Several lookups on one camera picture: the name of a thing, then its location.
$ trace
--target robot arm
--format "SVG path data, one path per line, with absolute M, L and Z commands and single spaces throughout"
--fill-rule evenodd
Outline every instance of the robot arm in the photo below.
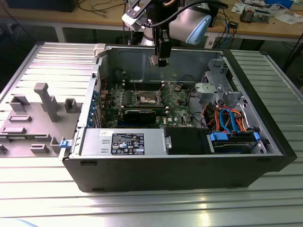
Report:
M 136 0 L 127 9 L 122 20 L 133 31 L 146 27 L 152 28 L 155 52 L 150 60 L 152 65 L 159 67 L 167 65 L 167 58 L 170 57 L 172 47 L 171 37 L 190 44 L 198 44 L 205 34 L 211 17 L 192 6 L 199 3 L 211 3 L 218 8 L 228 8 L 226 4 L 215 0 L 200 0 L 179 10 L 179 0 L 147 0 L 141 8 L 137 6 L 139 2 L 140 0 Z

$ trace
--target blue object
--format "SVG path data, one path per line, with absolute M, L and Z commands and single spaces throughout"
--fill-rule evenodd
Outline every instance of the blue object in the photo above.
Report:
M 98 91 L 93 91 L 93 97 L 98 96 Z
M 197 45 L 199 42 L 201 42 L 201 39 L 204 37 L 211 20 L 212 17 L 210 15 L 205 16 L 188 36 L 186 43 Z
M 87 125 L 88 125 L 88 126 L 92 126 L 92 125 L 93 125 L 93 121 L 90 120 L 90 119 L 88 119 L 88 120 L 87 120 Z
M 225 132 L 213 132 L 210 134 L 211 141 L 215 140 L 228 140 L 228 136 Z
M 279 4 L 290 9 L 294 1 L 293 0 L 264 0 L 264 2 L 270 5 Z
M 88 119 L 93 119 L 93 117 L 94 117 L 94 114 L 92 112 L 89 112 Z
M 62 140 L 60 143 L 61 148 L 71 148 L 71 140 Z
M 224 123 L 223 123 L 223 112 L 224 112 L 224 111 L 228 111 L 229 114 L 231 115 L 231 122 L 232 122 L 232 128 L 233 128 L 233 130 L 236 131 L 236 132 L 239 132 L 239 128 L 238 128 L 237 124 L 235 123 L 235 118 L 234 118 L 234 116 L 233 116 L 233 113 L 232 113 L 232 111 L 229 110 L 229 109 L 222 109 L 221 112 L 220 112 L 220 124 L 221 124 L 221 126 L 222 126 L 225 130 L 227 130 L 228 133 L 231 133 L 231 131 L 230 131 L 228 128 L 226 128 L 225 125 L 224 125 Z
M 222 46 L 222 49 L 224 49 L 225 44 L 226 44 L 226 41 L 227 41 L 227 36 L 228 36 L 228 34 L 229 34 L 229 27 L 228 27 L 228 25 L 227 25 L 226 20 L 224 20 L 224 19 L 222 19 L 222 18 L 220 18 L 220 19 L 221 19 L 221 21 L 223 21 L 223 22 L 225 23 L 225 28 L 226 28 L 226 37 L 225 37 L 225 39 L 224 39 L 223 46 Z
M 256 138 L 257 141 L 260 141 L 260 136 L 257 132 L 254 132 L 254 136 Z

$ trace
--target motherboard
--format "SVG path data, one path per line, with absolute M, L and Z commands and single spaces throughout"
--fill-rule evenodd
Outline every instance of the motherboard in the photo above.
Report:
M 193 127 L 189 90 L 180 83 L 112 84 L 100 93 L 105 128 Z

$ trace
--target power supply label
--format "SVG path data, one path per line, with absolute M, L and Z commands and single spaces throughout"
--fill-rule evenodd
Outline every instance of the power supply label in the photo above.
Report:
M 113 133 L 112 155 L 144 155 L 143 133 Z

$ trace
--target green circuit board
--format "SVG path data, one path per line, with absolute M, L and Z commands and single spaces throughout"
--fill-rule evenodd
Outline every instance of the green circuit board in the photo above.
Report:
M 127 110 L 151 110 L 157 113 L 155 123 L 140 128 L 193 127 L 187 107 L 187 89 L 175 90 L 177 84 L 164 86 L 160 91 L 126 90 L 122 84 L 115 84 L 106 95 L 102 108 L 105 127 L 136 128 L 125 125 Z

